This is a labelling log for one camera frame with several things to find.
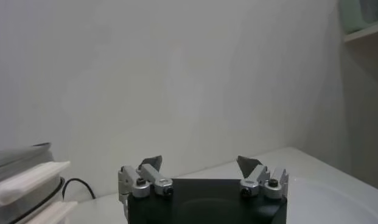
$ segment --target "shelf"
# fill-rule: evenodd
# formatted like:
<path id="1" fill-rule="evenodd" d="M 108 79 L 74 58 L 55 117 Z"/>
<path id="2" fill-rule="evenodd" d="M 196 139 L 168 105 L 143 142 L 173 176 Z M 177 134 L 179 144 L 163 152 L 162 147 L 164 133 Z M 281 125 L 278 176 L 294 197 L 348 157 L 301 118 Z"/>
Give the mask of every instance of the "shelf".
<path id="1" fill-rule="evenodd" d="M 356 39 L 359 39 L 359 38 L 367 37 L 367 36 L 375 34 L 375 33 L 378 33 L 378 24 L 371 26 L 369 28 L 360 30 L 358 32 L 346 35 L 345 38 L 344 38 L 344 41 L 350 42 L 350 41 L 353 41 L 353 40 L 356 40 Z"/>

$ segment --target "white wall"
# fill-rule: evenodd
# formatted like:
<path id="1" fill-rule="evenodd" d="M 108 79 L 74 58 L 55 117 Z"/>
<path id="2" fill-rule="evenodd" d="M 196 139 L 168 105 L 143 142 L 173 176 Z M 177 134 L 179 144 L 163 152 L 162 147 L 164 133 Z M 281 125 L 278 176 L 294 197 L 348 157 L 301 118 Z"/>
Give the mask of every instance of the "white wall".
<path id="1" fill-rule="evenodd" d="M 1 145 L 53 142 L 98 195 L 296 146 L 349 171 L 334 0 L 2 0 Z"/>

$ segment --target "black bolt head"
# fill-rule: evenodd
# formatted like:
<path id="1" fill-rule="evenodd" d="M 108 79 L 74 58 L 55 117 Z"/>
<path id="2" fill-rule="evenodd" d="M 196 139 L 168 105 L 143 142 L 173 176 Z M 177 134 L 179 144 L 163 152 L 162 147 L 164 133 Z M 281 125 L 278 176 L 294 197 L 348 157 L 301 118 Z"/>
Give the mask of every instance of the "black bolt head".
<path id="1" fill-rule="evenodd" d="M 249 190 L 248 188 L 243 188 L 241 191 L 240 191 L 240 194 L 243 198 L 249 198 L 251 197 L 251 190 Z"/>
<path id="2" fill-rule="evenodd" d="M 174 189 L 169 187 L 164 190 L 164 196 L 171 197 L 174 194 Z"/>
<path id="3" fill-rule="evenodd" d="M 268 186 L 269 187 L 278 187 L 278 180 L 276 180 L 276 179 L 270 179 L 268 181 Z"/>

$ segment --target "white table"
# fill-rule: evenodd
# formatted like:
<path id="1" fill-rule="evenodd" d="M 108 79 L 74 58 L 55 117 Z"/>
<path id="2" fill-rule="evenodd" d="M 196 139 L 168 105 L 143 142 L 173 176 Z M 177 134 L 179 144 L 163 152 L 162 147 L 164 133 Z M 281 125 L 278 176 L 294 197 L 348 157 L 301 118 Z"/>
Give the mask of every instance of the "white table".
<path id="1" fill-rule="evenodd" d="M 378 216 L 378 190 L 337 170 L 327 164 L 293 148 L 279 149 L 255 156 L 273 170 L 276 166 L 285 167 L 291 178 L 306 178 L 324 183 L 352 195 L 371 212 Z M 180 178 L 236 178 L 242 174 L 236 162 L 231 162 L 211 169 L 182 176 Z M 104 196 L 97 200 L 86 201 L 78 205 L 70 215 L 71 224 L 123 224 L 123 206 L 117 194 Z"/>

